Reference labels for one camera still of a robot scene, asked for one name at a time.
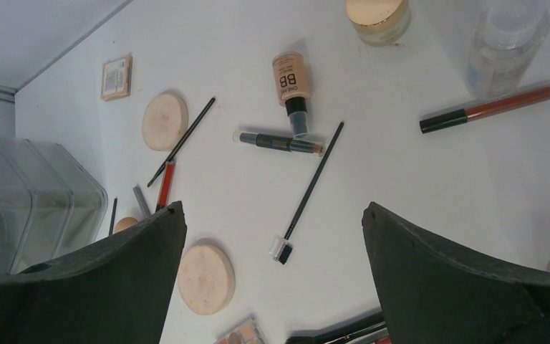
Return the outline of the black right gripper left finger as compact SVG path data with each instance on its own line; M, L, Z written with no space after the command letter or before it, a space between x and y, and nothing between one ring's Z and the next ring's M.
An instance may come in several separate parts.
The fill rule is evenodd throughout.
M176 201L75 252L0 275L0 343L158 343L186 234Z

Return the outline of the small square pink compact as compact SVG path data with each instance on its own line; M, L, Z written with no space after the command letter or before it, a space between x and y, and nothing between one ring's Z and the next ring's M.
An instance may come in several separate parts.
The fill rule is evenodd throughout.
M128 97L131 93L132 55L104 62L100 98L104 101Z

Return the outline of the clear acrylic makeup organizer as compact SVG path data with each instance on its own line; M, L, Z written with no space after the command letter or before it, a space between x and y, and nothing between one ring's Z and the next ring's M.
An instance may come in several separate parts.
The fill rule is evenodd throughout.
M92 243L104 188L60 144L0 135L0 274Z

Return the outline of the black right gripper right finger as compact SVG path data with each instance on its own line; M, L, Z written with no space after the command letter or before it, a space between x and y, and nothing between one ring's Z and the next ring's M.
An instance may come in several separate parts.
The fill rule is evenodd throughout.
M550 343L550 272L482 254L376 203L362 230L394 343Z

